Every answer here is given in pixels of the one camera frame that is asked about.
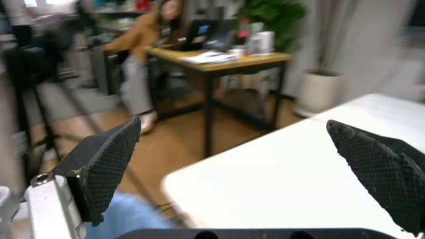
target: white shoe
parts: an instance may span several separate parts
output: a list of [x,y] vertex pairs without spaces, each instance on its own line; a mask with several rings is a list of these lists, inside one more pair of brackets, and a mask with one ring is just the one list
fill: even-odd
[[151,131],[157,119],[158,119],[158,114],[156,112],[141,115],[140,116],[140,122],[141,122],[140,133],[145,134]]

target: white table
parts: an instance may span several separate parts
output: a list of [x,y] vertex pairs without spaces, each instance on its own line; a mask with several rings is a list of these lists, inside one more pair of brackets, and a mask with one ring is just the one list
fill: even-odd
[[173,172],[163,192],[193,228],[364,228],[413,238],[338,155],[329,119],[425,152],[424,105],[367,95]]

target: paper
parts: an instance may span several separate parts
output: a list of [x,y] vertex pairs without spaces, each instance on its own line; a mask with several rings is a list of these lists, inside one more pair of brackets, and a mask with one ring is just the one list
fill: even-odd
[[218,51],[208,51],[198,56],[182,57],[180,59],[194,64],[218,64],[228,61],[234,61],[237,59],[237,57],[232,54],[224,54]]

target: green leaves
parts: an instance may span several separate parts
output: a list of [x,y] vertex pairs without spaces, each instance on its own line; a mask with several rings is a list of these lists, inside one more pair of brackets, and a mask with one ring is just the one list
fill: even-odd
[[246,0],[235,17],[238,22],[246,17],[250,23],[264,23],[265,30],[276,34],[276,50],[287,51],[295,40],[297,23],[305,15],[304,6],[294,0]]

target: metal screw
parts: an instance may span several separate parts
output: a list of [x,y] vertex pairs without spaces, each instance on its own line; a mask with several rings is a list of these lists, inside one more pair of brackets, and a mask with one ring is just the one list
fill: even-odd
[[43,174],[37,175],[33,179],[31,179],[31,186],[36,187],[36,186],[45,184],[52,179],[53,179],[52,173],[43,173]]

